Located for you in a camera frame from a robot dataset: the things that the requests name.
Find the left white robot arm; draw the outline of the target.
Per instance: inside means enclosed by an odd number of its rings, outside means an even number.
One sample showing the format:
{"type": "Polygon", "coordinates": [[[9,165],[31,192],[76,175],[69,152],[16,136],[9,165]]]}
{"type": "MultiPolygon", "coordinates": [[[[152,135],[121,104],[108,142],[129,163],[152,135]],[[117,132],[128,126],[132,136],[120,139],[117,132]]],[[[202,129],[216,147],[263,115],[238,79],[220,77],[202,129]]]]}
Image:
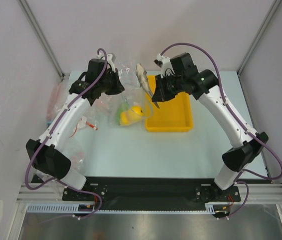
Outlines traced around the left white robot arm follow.
{"type": "Polygon", "coordinates": [[[83,114],[102,94],[118,95],[124,91],[114,61],[112,53],[91,59],[87,71],[72,83],[61,111],[47,130],[37,140],[26,143],[31,166],[74,188],[73,194],[80,200],[90,197],[91,188],[63,150],[83,114]]]}

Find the yellow toy lemon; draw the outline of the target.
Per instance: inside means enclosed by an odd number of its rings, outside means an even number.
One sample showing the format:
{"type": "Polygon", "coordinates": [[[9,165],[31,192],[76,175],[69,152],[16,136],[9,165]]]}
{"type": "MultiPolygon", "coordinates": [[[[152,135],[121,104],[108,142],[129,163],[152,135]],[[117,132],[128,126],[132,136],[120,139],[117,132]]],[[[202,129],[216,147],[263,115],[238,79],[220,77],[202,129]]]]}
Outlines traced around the yellow toy lemon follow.
{"type": "Polygon", "coordinates": [[[143,117],[143,109],[141,106],[135,105],[131,107],[131,115],[143,117]]]}

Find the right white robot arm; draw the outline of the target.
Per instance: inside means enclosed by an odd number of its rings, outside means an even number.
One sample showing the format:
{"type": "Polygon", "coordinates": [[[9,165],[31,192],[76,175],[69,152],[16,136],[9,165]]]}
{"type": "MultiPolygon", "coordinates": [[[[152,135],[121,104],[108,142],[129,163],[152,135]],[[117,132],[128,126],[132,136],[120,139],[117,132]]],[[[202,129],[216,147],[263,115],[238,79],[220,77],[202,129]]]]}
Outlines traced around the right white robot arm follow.
{"type": "Polygon", "coordinates": [[[189,53],[173,58],[157,55],[154,60],[161,73],[155,76],[153,102],[167,102],[179,93],[187,93],[198,100],[216,119],[227,135],[231,149],[222,155],[223,166],[214,179],[212,197],[218,201],[229,195],[239,173],[262,151],[268,135],[258,133],[238,113],[230,100],[221,93],[218,78],[209,70],[198,71],[189,53]]]}

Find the grey toy fish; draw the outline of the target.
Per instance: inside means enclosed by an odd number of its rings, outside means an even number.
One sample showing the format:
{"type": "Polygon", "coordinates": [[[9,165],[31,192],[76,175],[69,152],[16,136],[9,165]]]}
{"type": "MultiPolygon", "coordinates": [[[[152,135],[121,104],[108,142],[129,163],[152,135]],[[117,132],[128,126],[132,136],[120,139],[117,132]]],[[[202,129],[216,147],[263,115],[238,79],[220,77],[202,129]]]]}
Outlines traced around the grey toy fish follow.
{"type": "Polygon", "coordinates": [[[137,63],[136,64],[136,77],[138,82],[140,83],[141,88],[145,91],[145,93],[152,98],[153,97],[153,92],[150,89],[150,85],[149,85],[149,81],[148,81],[148,77],[147,77],[147,72],[145,70],[145,68],[140,64],[137,63]]]}

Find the clear blue-zipper bag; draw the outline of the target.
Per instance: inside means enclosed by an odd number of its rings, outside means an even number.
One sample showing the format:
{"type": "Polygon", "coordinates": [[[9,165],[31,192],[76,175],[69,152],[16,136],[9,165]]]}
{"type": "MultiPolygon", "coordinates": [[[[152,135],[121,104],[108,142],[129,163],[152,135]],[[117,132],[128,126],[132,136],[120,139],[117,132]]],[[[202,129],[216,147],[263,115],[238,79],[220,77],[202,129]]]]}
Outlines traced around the clear blue-zipper bag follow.
{"type": "Polygon", "coordinates": [[[153,116],[153,91],[147,71],[140,63],[131,61],[117,65],[119,80],[124,91],[118,95],[103,95],[97,104],[98,109],[108,117],[113,127],[127,127],[153,116]]]}

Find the green toy cucumber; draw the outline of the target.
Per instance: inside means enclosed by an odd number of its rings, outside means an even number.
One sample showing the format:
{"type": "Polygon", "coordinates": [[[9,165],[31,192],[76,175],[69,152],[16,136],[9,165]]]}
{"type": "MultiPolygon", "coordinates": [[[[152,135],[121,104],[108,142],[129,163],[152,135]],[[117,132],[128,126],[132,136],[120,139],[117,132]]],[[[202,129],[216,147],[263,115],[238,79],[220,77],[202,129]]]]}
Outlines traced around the green toy cucumber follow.
{"type": "Polygon", "coordinates": [[[119,104],[119,106],[118,106],[118,108],[117,108],[117,110],[116,110],[116,112],[115,112],[115,115],[114,115],[114,120],[115,120],[115,123],[117,124],[117,125],[121,125],[121,123],[120,123],[120,120],[121,120],[121,113],[122,112],[124,112],[124,111],[126,111],[126,110],[128,110],[128,108],[129,108],[129,104],[128,103],[126,103],[126,102],[123,102],[123,103],[120,103],[119,104]]]}

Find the yellow toy pear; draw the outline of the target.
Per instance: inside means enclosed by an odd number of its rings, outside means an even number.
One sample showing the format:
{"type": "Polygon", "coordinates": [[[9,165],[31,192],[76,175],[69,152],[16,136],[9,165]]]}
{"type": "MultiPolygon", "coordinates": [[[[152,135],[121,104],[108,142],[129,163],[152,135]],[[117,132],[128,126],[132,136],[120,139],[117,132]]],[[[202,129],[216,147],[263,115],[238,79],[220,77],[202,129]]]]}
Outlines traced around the yellow toy pear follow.
{"type": "Polygon", "coordinates": [[[143,117],[131,115],[131,109],[121,113],[120,123],[122,126],[128,126],[142,120],[143,117]]]}

